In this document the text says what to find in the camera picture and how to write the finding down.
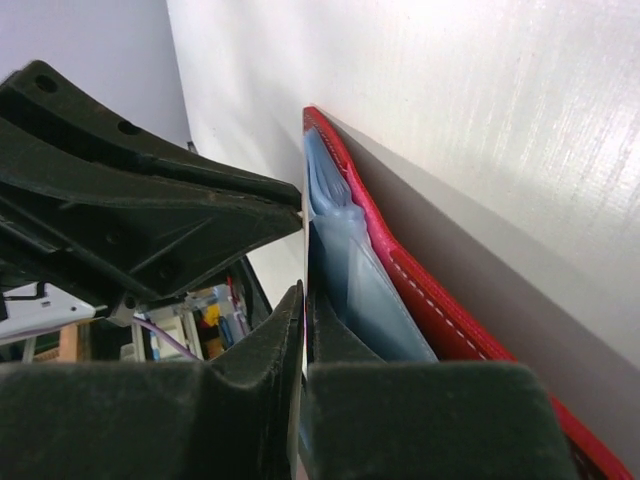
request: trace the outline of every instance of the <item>red fabric edge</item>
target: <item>red fabric edge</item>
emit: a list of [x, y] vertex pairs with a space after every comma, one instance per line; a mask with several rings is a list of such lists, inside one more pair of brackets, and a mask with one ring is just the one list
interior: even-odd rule
[[[424, 321], [416, 320], [416, 323], [427, 340], [431, 343], [433, 335], [441, 339], [448, 336], [441, 343], [453, 346], [440, 349], [455, 352], [455, 356], [444, 357], [448, 360], [516, 361], [395, 239], [362, 183], [342, 139], [325, 116], [315, 107], [306, 107], [303, 119], [305, 132], [312, 127], [318, 130], [333, 161], [351, 187], [354, 202], [365, 210], [373, 248], [409, 311], [421, 313]], [[432, 311], [426, 318], [425, 305]], [[433, 327], [434, 323], [438, 324], [438, 328]], [[579, 450], [573, 449], [579, 470], [585, 471], [587, 465], [584, 458], [580, 457], [582, 454], [600, 470], [598, 473], [608, 478], [633, 478], [622, 462], [558, 399], [552, 397], [552, 404], [562, 429]]]

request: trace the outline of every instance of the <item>red pouch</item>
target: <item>red pouch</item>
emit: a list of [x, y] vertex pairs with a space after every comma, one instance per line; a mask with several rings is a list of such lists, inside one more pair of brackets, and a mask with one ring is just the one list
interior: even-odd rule
[[[315, 127], [346, 179], [353, 201], [365, 211], [371, 243], [400, 297], [429, 345], [442, 360], [516, 361], [389, 231], [358, 176], [349, 152], [328, 120], [315, 107], [304, 109], [304, 131]], [[551, 401], [583, 478], [631, 479], [625, 466], [556, 398]]]

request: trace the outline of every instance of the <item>cable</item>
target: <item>cable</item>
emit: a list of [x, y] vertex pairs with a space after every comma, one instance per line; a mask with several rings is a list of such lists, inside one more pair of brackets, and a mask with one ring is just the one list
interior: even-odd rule
[[191, 353], [191, 351], [188, 348], [181, 345], [180, 342], [178, 342], [175, 338], [173, 338], [171, 335], [169, 335], [167, 332], [162, 330], [157, 325], [154, 325], [151, 322], [147, 322], [146, 320], [142, 320], [138, 317], [133, 317], [133, 321], [138, 325], [140, 325], [141, 327], [144, 327], [147, 330], [161, 337], [165, 342], [167, 342], [169, 345], [175, 348], [180, 354], [182, 354], [182, 356], [187, 357], [190, 360], [198, 360], [198, 361], [200, 360], [193, 353]]

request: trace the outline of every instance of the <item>purple cable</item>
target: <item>purple cable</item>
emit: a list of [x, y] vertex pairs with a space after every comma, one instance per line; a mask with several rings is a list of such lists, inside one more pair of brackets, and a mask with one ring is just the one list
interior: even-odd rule
[[187, 358], [189, 358], [191, 360], [200, 360], [193, 353], [191, 353], [191, 351], [188, 348], [185, 348], [183, 345], [180, 344], [180, 342], [178, 342], [175, 338], [173, 338], [167, 332], [162, 330], [160, 327], [154, 325], [151, 322], [147, 322], [146, 320], [142, 320], [142, 319], [137, 318], [137, 317], [133, 317], [133, 321], [135, 323], [137, 323], [138, 325], [140, 325], [141, 327], [144, 327], [147, 330], [149, 330], [149, 331], [155, 333], [156, 335], [158, 335], [159, 337], [161, 337], [165, 342], [167, 342], [169, 345], [171, 345], [173, 348], [175, 348], [183, 356], [185, 356], [185, 357], [187, 357]]

